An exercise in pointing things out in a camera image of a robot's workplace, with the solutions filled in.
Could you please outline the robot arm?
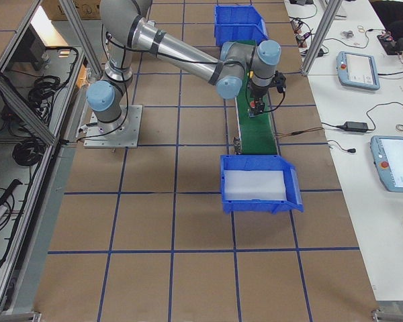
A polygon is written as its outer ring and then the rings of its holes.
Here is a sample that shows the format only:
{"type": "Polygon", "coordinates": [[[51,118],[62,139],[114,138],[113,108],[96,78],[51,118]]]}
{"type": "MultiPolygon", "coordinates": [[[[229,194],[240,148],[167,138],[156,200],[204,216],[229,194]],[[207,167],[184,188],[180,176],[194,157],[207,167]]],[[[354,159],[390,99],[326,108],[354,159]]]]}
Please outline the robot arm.
{"type": "Polygon", "coordinates": [[[260,112],[263,97],[278,82],[276,66],[281,47],[277,42],[264,40],[255,46],[226,42],[220,58],[214,58],[149,24],[145,16],[151,5],[151,1],[100,3],[101,20],[111,36],[112,48],[104,77],[89,87],[86,98],[101,136],[115,140],[125,130],[128,115],[120,107],[120,99],[132,81],[133,52],[146,52],[204,79],[223,99],[237,97],[245,74],[252,72],[250,95],[260,112]]]}

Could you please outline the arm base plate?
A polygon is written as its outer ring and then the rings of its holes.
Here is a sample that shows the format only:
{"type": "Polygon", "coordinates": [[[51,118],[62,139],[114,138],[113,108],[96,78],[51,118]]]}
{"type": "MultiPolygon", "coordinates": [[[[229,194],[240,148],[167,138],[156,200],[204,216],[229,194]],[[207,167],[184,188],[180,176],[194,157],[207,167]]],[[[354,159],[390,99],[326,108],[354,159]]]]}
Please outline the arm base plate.
{"type": "Polygon", "coordinates": [[[90,121],[96,126],[87,130],[88,139],[84,140],[85,148],[137,148],[142,119],[142,105],[120,105],[122,114],[113,123],[98,122],[94,112],[90,121]]]}

